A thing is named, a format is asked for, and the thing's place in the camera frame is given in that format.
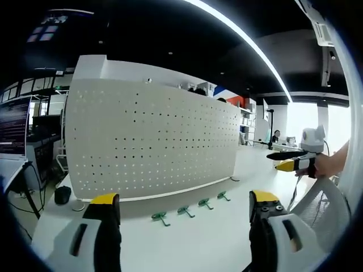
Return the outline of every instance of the black ceiling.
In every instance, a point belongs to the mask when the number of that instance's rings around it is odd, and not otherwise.
[[[293,0],[204,2],[230,18],[258,44],[290,92],[347,95],[338,59],[331,62],[331,87],[322,87],[322,48],[310,21]],[[54,8],[87,10],[94,15],[63,12],[69,20],[51,41],[26,43],[49,14],[47,10]],[[0,75],[2,89],[19,78],[43,76],[34,70],[36,67],[64,70],[74,67],[81,54],[106,54],[111,60],[145,63],[203,78],[236,94],[257,97],[282,92],[265,63],[235,32],[182,0],[62,1],[37,7],[26,25],[14,27],[17,34],[6,59],[8,69]],[[310,96],[311,101],[319,99]]]

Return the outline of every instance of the ceiling spotlight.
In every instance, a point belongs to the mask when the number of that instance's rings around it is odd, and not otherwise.
[[[335,55],[333,51],[329,51],[330,57],[332,60],[335,60]]]

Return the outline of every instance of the human hand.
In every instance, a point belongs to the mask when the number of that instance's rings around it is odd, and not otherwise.
[[[334,156],[329,157],[324,154],[319,154],[315,158],[314,166],[316,168],[315,177],[321,177],[321,176],[331,177],[340,172],[339,169],[337,169],[336,167]],[[298,177],[303,175],[307,175],[307,169],[299,169],[296,171],[295,176]]]

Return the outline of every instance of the white wall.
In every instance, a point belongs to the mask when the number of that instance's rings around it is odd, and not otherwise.
[[[287,105],[269,105],[269,109],[274,109],[273,113],[273,131],[279,130],[281,132],[281,138],[285,138],[286,126],[288,121],[288,106]],[[269,123],[263,119],[263,106],[258,105],[256,107],[256,130],[255,130],[255,141],[261,139],[266,140],[267,133],[271,124],[271,114],[269,114]]]
[[[170,87],[178,87],[178,84],[200,84],[205,80],[177,71],[126,61],[109,61],[104,55],[80,56],[74,71],[74,79],[105,78],[120,79],[136,82],[147,82]]]

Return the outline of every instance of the ceiling light strip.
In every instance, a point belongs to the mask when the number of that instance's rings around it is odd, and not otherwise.
[[[201,8],[202,10],[208,12],[209,14],[216,17],[218,20],[226,24],[228,27],[230,27],[234,32],[236,32],[242,39],[245,40],[246,43],[249,44],[249,46],[260,56],[260,58],[266,63],[266,65],[270,68],[273,75],[276,77],[277,81],[281,85],[281,88],[284,90],[286,96],[288,97],[290,102],[292,101],[292,98],[290,96],[290,93],[285,85],[285,83],[282,81],[280,75],[278,74],[275,67],[272,65],[271,61],[266,57],[266,55],[262,52],[262,50],[255,44],[255,42],[242,30],[240,29],[235,23],[233,23],[230,19],[225,17],[223,14],[221,14],[219,11],[215,10],[214,8],[210,7],[206,3],[199,1],[199,0],[183,0],[185,2],[188,2],[196,7]]]
[[[54,8],[52,10],[48,10],[48,11],[74,11],[74,12],[80,12],[80,13],[87,13],[87,14],[94,14],[94,12],[92,11],[86,11],[86,10],[75,10],[73,8]]]

